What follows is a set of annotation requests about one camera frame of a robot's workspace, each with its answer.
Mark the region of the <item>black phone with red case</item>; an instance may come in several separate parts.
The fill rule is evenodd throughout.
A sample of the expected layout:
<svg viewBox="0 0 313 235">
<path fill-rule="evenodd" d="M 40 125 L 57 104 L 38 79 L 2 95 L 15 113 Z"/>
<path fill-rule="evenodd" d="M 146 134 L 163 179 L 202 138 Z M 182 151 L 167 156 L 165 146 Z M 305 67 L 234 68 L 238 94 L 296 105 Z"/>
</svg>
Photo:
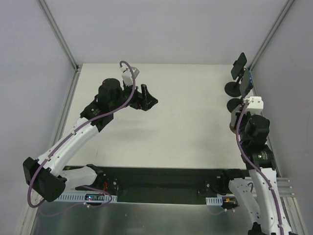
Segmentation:
<svg viewBox="0 0 313 235">
<path fill-rule="evenodd" d="M 239 116 L 243 110 L 244 105 L 240 104 L 238 105 L 232 112 L 231 112 L 231 122 L 230 127 L 232 129 L 235 129 L 239 120 Z"/>
</svg>

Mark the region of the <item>brown base phone stand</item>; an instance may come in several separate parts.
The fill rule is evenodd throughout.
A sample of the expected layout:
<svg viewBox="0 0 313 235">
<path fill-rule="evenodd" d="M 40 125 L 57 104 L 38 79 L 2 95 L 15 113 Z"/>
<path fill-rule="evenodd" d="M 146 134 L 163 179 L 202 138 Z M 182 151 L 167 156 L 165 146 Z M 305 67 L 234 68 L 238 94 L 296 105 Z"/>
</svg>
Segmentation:
<svg viewBox="0 0 313 235">
<path fill-rule="evenodd" d="M 231 123 L 229 124 L 229 128 L 232 133 L 236 134 L 236 125 L 232 125 Z"/>
</svg>

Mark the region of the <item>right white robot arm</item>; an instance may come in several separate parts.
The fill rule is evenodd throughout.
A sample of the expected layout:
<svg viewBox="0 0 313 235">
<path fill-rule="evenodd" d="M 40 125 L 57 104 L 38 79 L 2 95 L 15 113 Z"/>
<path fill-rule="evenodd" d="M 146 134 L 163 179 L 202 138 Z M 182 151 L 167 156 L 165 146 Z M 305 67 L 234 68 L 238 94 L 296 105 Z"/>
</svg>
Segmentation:
<svg viewBox="0 0 313 235">
<path fill-rule="evenodd" d="M 243 119 L 240 115 L 236 127 L 236 141 L 244 159 L 252 167 L 249 175 L 256 197 L 243 178 L 227 176 L 220 180 L 221 190 L 233 193 L 240 208 L 247 212 L 251 229 L 249 235 L 292 235 L 294 234 L 284 213 L 280 200 L 276 171 L 272 168 L 258 168 L 247 158 L 239 137 L 239 127 Z"/>
</svg>

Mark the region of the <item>black clamp phone stand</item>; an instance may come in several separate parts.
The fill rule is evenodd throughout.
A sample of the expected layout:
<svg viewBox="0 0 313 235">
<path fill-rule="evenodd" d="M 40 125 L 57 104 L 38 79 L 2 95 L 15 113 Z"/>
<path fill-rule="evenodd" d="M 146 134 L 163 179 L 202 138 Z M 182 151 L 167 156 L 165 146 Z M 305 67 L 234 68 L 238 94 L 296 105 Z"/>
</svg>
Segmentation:
<svg viewBox="0 0 313 235">
<path fill-rule="evenodd" d="M 230 99 L 227 102 L 227 105 L 226 105 L 228 111 L 232 112 L 238 105 L 242 104 L 244 98 L 241 97 L 241 98 L 232 98 L 232 99 Z"/>
</svg>

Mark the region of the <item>blue edged black phone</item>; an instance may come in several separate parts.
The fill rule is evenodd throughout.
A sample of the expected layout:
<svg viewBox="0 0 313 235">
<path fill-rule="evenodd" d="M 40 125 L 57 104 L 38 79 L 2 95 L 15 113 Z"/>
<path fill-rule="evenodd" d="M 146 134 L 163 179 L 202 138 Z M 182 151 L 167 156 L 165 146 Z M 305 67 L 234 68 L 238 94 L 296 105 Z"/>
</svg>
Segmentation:
<svg viewBox="0 0 313 235">
<path fill-rule="evenodd" d="M 252 87 L 252 76 L 249 69 L 246 69 L 239 86 L 241 97 L 244 98 L 247 96 Z"/>
</svg>

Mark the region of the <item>black round base phone stand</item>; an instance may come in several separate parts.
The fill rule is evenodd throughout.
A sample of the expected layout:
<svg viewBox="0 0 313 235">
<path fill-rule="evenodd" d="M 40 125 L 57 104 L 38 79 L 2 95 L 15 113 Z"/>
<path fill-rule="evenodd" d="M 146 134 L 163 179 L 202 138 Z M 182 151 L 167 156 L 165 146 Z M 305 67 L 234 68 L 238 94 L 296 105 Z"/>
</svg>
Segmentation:
<svg viewBox="0 0 313 235">
<path fill-rule="evenodd" d="M 224 87 L 224 91 L 227 95 L 230 97 L 239 97 L 240 91 L 239 91 L 239 83 L 244 75 L 245 70 L 242 72 L 242 74 L 234 81 L 226 83 Z"/>
</svg>

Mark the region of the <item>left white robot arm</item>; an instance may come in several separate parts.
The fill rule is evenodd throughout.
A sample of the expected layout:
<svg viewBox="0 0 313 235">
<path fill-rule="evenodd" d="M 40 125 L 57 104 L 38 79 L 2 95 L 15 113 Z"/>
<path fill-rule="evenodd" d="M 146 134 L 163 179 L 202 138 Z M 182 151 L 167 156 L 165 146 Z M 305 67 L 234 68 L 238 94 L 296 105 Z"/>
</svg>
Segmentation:
<svg viewBox="0 0 313 235">
<path fill-rule="evenodd" d="M 45 201 L 56 200 L 65 190 L 88 186 L 103 187 L 104 172 L 93 164 L 66 172 L 64 167 L 78 150 L 113 120 L 124 107 L 147 111 L 158 103 L 145 84 L 141 91 L 115 78 L 105 79 L 94 100 L 85 107 L 69 132 L 37 159 L 28 157 L 23 170 L 28 192 L 35 190 Z"/>
</svg>

